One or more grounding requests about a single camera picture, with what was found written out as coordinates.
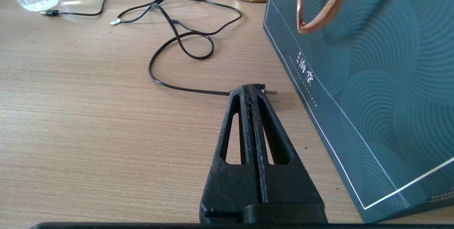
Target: black power cord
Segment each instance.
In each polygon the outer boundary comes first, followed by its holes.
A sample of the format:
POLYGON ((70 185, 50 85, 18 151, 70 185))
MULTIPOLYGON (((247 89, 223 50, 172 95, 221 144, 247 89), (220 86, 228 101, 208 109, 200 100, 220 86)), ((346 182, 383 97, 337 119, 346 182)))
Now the black power cord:
MULTIPOLYGON (((205 93, 205 94, 214 94, 214 95, 223 95, 223 96, 229 96, 230 95, 230 92, 225 92, 225 91, 212 91, 212 90, 201 90, 201 89, 192 89, 192 88, 183 88, 183 87, 178 87, 178 86, 175 86, 175 85, 171 85, 171 84, 168 84, 168 83, 165 83, 161 80, 159 80, 158 78, 156 78, 154 75, 153 75, 153 71, 152 71, 152 67, 153 67, 153 63, 156 61, 156 58, 159 56, 159 54, 167 47, 169 46, 171 43, 175 42, 175 41, 178 41, 178 44, 180 45, 180 48, 184 51, 184 53, 186 53, 187 56, 193 58, 193 59, 198 59, 198 60, 204 60, 204 59, 208 59, 209 57, 211 57, 211 55, 213 54, 214 52, 214 42, 213 40, 211 39, 210 36, 212 35, 216 35, 217 33, 221 32, 225 27, 227 27, 228 25, 234 23, 235 21, 239 20, 243 14, 241 13, 241 11, 239 9, 236 9, 234 7, 231 7, 231 6, 228 6, 228 5, 225 5, 225 4, 218 4, 216 2, 213 2, 213 1, 208 1, 208 0, 188 0, 188 1, 200 1, 200 2, 206 2, 208 4, 213 4, 215 6, 219 6, 219 7, 224 7, 224 8, 227 8, 227 9, 231 9, 235 12, 238 13, 238 17, 225 23, 222 27, 220 27, 218 30, 214 31, 214 32, 211 32, 211 33, 206 33, 206 32, 201 32, 201 31, 198 31, 198 30, 194 30, 194 29, 191 29, 189 27, 186 27, 184 24, 182 24, 181 22, 179 22, 178 20, 174 20, 174 19, 171 19, 169 17, 169 15, 165 12, 165 10, 160 6, 160 4, 163 2, 164 0, 154 0, 148 4, 144 4, 144 5, 140 5, 140 6, 136 6, 136 7, 132 7, 132 8, 129 8, 125 11, 123 11, 122 13, 120 13, 118 16, 117 16, 117 20, 116 21, 113 21, 111 22, 111 24, 118 24, 118 23, 130 23, 130 22, 135 22, 137 20, 139 20, 141 17, 143 17, 148 11, 150 11, 151 9, 153 8, 156 8, 159 10, 159 12, 161 12, 161 14, 165 17, 165 19, 167 20, 167 22, 169 23, 170 27, 172 28, 173 30, 173 33, 175 34, 175 37, 168 40, 166 43, 164 43, 153 55, 153 57, 151 58, 150 60, 150 64, 149 64, 149 67, 148 67, 148 71, 149 71, 149 74, 151 76, 151 78, 159 83, 160 85, 163 85, 165 87, 168 87, 168 88, 172 88, 172 89, 176 89, 176 90, 182 90, 182 91, 188 91, 188 92, 195 92, 195 93, 205 93), (122 16, 127 14, 128 12, 130 11, 133 11, 133 10, 136 10, 136 9, 140 9, 140 8, 144 8, 146 7, 146 9, 144 9, 144 11, 138 16, 138 17, 135 17, 134 19, 131 19, 131 20, 123 20, 122 19, 122 16), (175 27, 175 24, 178 24, 180 25, 181 27, 183 27, 184 29, 188 30, 188 32, 186 33, 178 33, 176 27, 175 27), (188 52, 186 50, 186 48, 184 47, 183 45, 183 42, 181 40, 181 38, 183 37, 187 37, 187 36, 191 36, 191 35, 198 35, 198 36, 202 36, 204 38, 206 38, 207 40, 209 40, 210 44, 211 44, 211 51, 204 55, 204 56, 194 56, 193 54, 191 54, 190 52, 188 52)), ((78 15, 78 16, 98 16, 98 15, 101 15, 103 12, 104 12, 104 9, 105 9, 105 5, 107 3, 107 0, 103 0, 102 2, 102 5, 101 5, 101 9, 99 12, 96 12, 96 13, 80 13, 80 12, 59 12, 58 10, 47 10, 45 12, 41 12, 41 14, 45 15, 45 16, 58 16, 58 15, 78 15)))

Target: usb connector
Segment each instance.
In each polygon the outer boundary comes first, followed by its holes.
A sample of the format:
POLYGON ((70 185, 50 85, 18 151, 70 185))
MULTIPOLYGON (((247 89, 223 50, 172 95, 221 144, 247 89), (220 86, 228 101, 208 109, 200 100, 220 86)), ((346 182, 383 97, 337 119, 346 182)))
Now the usb connector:
POLYGON ((42 14, 43 16, 55 17, 55 16, 59 15, 59 11, 58 10, 46 10, 44 12, 40 12, 40 14, 42 14))

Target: teal gift bag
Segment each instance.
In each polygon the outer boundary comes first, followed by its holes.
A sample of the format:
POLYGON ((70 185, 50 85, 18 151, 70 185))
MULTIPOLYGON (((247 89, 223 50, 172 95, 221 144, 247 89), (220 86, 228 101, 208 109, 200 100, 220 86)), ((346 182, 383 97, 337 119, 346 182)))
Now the teal gift bag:
POLYGON ((307 34, 268 0, 264 29, 365 222, 454 204, 454 0, 345 0, 307 34))

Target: wooden desk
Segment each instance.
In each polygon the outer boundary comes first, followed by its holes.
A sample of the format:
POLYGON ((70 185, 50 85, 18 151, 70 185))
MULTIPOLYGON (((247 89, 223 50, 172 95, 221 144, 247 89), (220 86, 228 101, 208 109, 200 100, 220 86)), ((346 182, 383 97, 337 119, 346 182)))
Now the wooden desk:
MULTIPOLYGON (((60 0, 58 8, 95 12, 101 1, 60 0)), ((151 12, 133 24, 109 25, 124 9, 149 1, 109 0, 98 18, 50 18, 0 0, 0 228, 44 221, 198 222, 227 97, 151 80, 150 57, 173 37, 165 19, 151 12)), ((329 221, 360 222, 262 29, 265 4, 212 1, 245 17, 214 36, 212 59, 190 59, 175 45, 164 51, 154 69, 158 77, 227 91, 262 82, 279 91, 271 101, 329 221)), ((164 8, 203 31, 235 17, 202 3, 168 0, 164 8)), ((196 54, 209 48, 203 38, 185 45, 196 54)), ((398 222, 454 223, 453 213, 446 208, 398 222)))

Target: bag handle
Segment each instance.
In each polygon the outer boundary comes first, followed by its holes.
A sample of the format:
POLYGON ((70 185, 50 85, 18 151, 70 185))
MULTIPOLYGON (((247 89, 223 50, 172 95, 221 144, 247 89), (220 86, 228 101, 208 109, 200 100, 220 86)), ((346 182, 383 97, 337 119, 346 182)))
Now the bag handle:
POLYGON ((309 23, 303 20, 303 0, 297 0, 297 27, 298 32, 307 34, 328 24, 341 8, 344 0, 328 0, 318 15, 309 23))

